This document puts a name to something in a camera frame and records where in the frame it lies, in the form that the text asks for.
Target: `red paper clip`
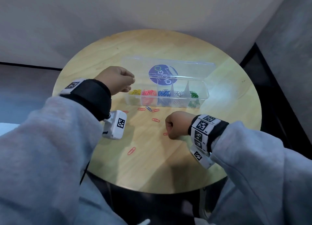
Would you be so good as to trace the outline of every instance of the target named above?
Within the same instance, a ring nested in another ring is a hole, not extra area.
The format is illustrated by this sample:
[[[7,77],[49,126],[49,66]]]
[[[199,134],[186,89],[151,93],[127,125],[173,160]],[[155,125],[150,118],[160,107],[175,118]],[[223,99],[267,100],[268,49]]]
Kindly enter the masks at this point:
[[[128,152],[128,155],[132,154],[135,151],[135,147],[133,147],[132,149],[130,149],[130,151]]]

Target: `gray sweatshirt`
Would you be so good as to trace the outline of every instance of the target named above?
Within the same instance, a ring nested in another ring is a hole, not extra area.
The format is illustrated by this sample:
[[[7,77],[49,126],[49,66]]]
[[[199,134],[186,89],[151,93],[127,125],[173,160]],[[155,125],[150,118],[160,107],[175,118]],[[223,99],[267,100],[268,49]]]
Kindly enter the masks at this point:
[[[87,176],[79,186],[102,130],[80,104],[51,97],[1,136],[0,224],[126,224]],[[228,125],[212,150],[229,180],[210,223],[312,222],[312,161],[241,122]]]

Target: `sleeve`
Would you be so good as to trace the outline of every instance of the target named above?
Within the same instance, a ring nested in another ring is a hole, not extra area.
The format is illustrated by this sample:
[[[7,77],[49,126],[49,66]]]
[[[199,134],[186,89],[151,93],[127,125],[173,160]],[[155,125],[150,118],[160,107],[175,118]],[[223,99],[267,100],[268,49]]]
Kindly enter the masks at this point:
[[[226,127],[212,144],[219,164],[263,224],[309,224],[312,161],[286,149],[280,139],[241,122]]]
[[[0,215],[5,224],[72,224],[79,182],[103,132],[82,105],[51,97],[0,137]]]

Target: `person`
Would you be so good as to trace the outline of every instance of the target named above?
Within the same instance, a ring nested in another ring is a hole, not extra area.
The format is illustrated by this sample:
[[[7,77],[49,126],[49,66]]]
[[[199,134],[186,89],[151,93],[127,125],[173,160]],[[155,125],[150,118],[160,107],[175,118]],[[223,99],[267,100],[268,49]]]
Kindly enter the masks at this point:
[[[99,121],[108,117],[111,95],[128,92],[134,82],[126,69],[108,67],[76,92],[50,97],[0,137],[1,224],[126,224],[87,175],[80,180],[101,138]],[[197,118],[170,114],[169,137],[189,135]],[[228,179],[205,223],[310,224],[311,160],[242,122],[217,126],[207,146]]]

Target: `white tracking device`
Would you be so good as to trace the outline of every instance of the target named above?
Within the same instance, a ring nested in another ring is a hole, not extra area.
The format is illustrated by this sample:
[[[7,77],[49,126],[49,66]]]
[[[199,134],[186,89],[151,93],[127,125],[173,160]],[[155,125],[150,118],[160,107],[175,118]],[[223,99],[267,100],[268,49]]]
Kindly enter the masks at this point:
[[[102,136],[108,139],[120,140],[127,120],[127,114],[120,111],[110,112],[111,117],[104,119],[104,129]]]

